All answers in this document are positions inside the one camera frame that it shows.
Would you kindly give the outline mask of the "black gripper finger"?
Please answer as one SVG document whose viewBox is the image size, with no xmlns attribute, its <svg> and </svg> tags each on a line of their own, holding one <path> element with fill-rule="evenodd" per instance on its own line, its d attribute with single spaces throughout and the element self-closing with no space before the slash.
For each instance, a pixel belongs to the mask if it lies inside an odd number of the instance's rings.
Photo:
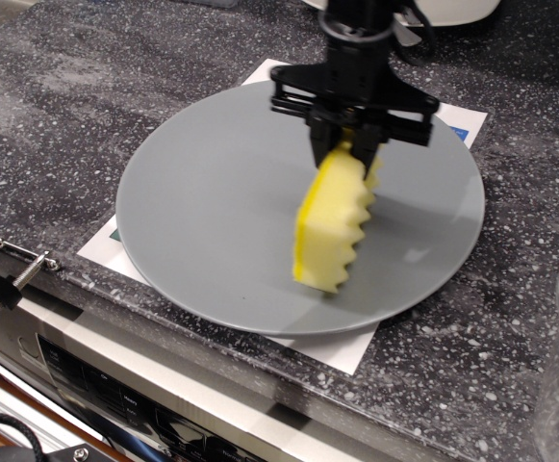
<svg viewBox="0 0 559 462">
<path fill-rule="evenodd" d="M 319 117 L 308 120 L 309 140 L 316 167 L 320 167 L 343 136 L 343 128 Z"/>
<path fill-rule="evenodd" d="M 350 154 L 362 164 L 364 180 L 368 178 L 380 146 L 388 139 L 388 133 L 383 127 L 360 127 L 353 131 Z"/>
</svg>

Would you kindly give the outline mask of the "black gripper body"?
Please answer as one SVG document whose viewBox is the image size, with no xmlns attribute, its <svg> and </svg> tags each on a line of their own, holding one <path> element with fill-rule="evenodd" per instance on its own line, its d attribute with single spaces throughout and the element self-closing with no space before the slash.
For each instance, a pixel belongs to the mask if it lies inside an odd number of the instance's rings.
<svg viewBox="0 0 559 462">
<path fill-rule="evenodd" d="M 275 112 L 377 133 L 381 142 L 427 145 L 436 98 L 399 79 L 390 66 L 398 51 L 396 15 L 408 11 L 435 47 L 430 22 L 413 1 L 330 1 L 318 16 L 326 39 L 323 62 L 271 70 Z"/>
</svg>

